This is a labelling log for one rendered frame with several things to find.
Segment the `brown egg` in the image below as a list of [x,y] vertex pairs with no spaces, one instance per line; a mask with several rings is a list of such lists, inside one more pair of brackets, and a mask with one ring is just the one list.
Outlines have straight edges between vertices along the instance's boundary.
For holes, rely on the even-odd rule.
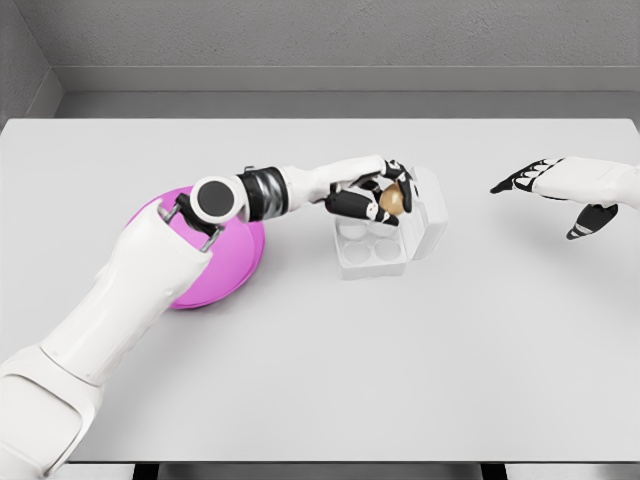
[[397,183],[392,183],[381,193],[379,205],[394,216],[402,215],[405,212],[404,196]]

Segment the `pink round bowl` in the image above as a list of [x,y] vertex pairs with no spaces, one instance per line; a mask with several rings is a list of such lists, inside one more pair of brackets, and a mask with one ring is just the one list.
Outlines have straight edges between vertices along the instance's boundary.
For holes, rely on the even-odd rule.
[[141,208],[114,246],[110,270],[124,275],[134,298],[154,307],[191,309],[221,300],[238,289],[257,268],[265,233],[260,222],[233,217],[217,236],[186,223],[178,200],[191,189],[164,193]]

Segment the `clear plastic egg box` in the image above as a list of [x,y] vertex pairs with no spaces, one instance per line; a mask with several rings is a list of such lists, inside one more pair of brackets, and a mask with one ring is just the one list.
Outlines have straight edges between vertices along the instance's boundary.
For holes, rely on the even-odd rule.
[[397,227],[367,220],[337,217],[334,240],[343,280],[399,276],[406,266],[435,249],[444,233],[449,214],[439,180],[424,167],[410,170],[418,192],[413,211],[399,217]]

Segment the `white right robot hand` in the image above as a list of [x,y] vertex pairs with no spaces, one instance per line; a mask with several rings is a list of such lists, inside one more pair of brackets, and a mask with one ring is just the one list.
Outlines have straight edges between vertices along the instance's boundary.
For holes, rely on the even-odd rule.
[[574,201],[585,207],[567,232],[568,240],[592,235],[619,211],[614,181],[627,165],[583,157],[543,159],[511,174],[490,189],[491,194],[519,190],[541,197]]

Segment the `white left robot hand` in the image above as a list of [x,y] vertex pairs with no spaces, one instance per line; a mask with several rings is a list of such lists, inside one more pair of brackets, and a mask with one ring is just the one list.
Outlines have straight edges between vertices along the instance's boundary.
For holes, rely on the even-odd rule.
[[413,178],[396,160],[372,155],[331,163],[320,167],[319,171],[321,178],[328,182],[328,194],[322,200],[331,214],[398,226],[398,217],[380,203],[379,177],[398,185],[405,213],[413,210]]

